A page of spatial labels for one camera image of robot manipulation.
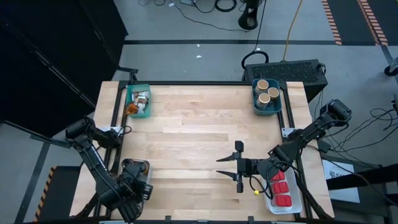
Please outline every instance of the wooden table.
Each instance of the wooden table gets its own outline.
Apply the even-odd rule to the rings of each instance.
[[[304,128],[312,118],[303,84],[287,85],[296,128]],[[111,124],[117,87],[118,82],[103,82],[94,115],[97,127]],[[244,143],[243,157],[253,159],[267,158],[268,150],[281,143],[277,116],[253,114],[250,86],[152,85],[151,92],[152,116],[127,119],[132,132],[125,135],[121,154],[122,160],[145,159],[154,168],[154,190],[139,219],[163,220],[171,215],[173,220],[247,220],[248,216],[256,221],[294,220],[293,215],[269,212],[264,196],[253,194],[248,179],[244,192],[237,194],[236,183],[216,172],[236,172],[235,161],[216,162],[234,152],[235,140]],[[122,113],[120,106],[118,125]],[[289,127],[284,104],[283,114]],[[104,149],[99,153],[104,156]],[[302,162],[309,191],[334,217],[319,152],[305,148]],[[83,165],[70,215],[78,213],[94,192],[94,179]],[[111,218],[122,219],[117,210]]]

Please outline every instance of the teal bin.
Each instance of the teal bin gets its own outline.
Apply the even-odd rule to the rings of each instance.
[[[127,87],[127,96],[126,96],[126,106],[133,102],[132,93],[135,91],[148,91],[148,104],[144,109],[144,113],[142,114],[130,114],[131,118],[147,118],[150,116],[150,105],[152,104],[151,94],[150,94],[150,86],[148,84],[141,85],[129,85]]]
[[[259,110],[259,108],[257,108],[257,106],[256,106],[256,101],[257,101],[258,97],[256,96],[256,92],[254,91],[254,89],[259,80],[267,80],[267,82],[269,84],[269,86],[268,86],[269,88],[275,87],[279,90],[278,98],[276,98],[272,103],[269,103],[264,110]],[[253,82],[251,83],[251,86],[252,86],[252,97],[253,97],[253,111],[254,111],[255,115],[271,116],[271,115],[274,115],[281,111],[282,102],[280,100],[280,89],[279,89],[279,83],[277,80],[274,80],[271,78],[258,78],[258,79],[253,80]]]

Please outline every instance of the gray floor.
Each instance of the gray floor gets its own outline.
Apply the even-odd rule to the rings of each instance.
[[[261,39],[283,40],[287,36],[293,13],[299,0],[268,0]],[[121,17],[127,27],[128,40],[172,40],[172,39],[256,39],[257,29],[244,32],[227,32],[192,23],[182,17],[174,7],[155,6],[152,1],[139,6],[137,1],[115,0]],[[198,0],[202,10],[211,8],[213,1]],[[238,29],[238,9],[230,13],[212,12],[203,16],[195,8],[177,3],[186,16],[216,26]],[[333,40],[321,1],[307,0],[298,14],[292,31],[292,40]],[[241,59],[253,50],[253,45],[125,45],[120,65],[138,68],[140,80],[240,80]],[[271,62],[282,60],[284,45],[259,45],[270,55]],[[389,47],[393,57],[398,57],[398,47]],[[337,45],[290,45],[286,60],[317,58],[327,66],[329,85],[324,90],[323,103],[338,98],[353,110],[350,128],[336,136],[344,139],[350,130],[370,118],[372,108],[390,109],[392,94],[398,92],[394,78],[382,71],[387,66],[380,47],[355,47]],[[247,63],[261,63],[260,56],[250,58]],[[125,80],[127,73],[116,72],[113,80]],[[317,98],[310,103],[314,112]],[[387,131],[382,129],[387,121],[376,121],[345,144],[349,149],[382,139]],[[351,151],[353,156],[373,164],[389,165],[396,162],[398,152],[397,133],[371,147]],[[32,175],[42,143],[29,139],[29,135],[0,125],[0,177],[2,186],[0,199],[7,202],[0,211],[0,223],[12,223],[16,217],[27,184]],[[25,221],[32,221],[39,203],[46,176],[52,166],[77,166],[81,159],[74,150],[52,146],[35,188]],[[389,184],[392,193],[397,192],[396,184]],[[336,210],[342,220],[376,223],[379,219],[352,212]]]

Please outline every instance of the red block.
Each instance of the red block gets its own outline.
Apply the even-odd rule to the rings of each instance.
[[[272,184],[271,186],[272,186],[272,192],[273,192],[274,194],[282,194],[282,193],[287,193],[287,192],[289,192],[289,188],[288,188],[286,182],[274,183],[274,184]]]
[[[292,206],[292,198],[289,195],[276,195],[275,203],[280,207],[290,207]]]
[[[281,171],[278,172],[277,175],[275,175],[273,178],[271,178],[272,182],[280,181],[285,179],[285,174]]]

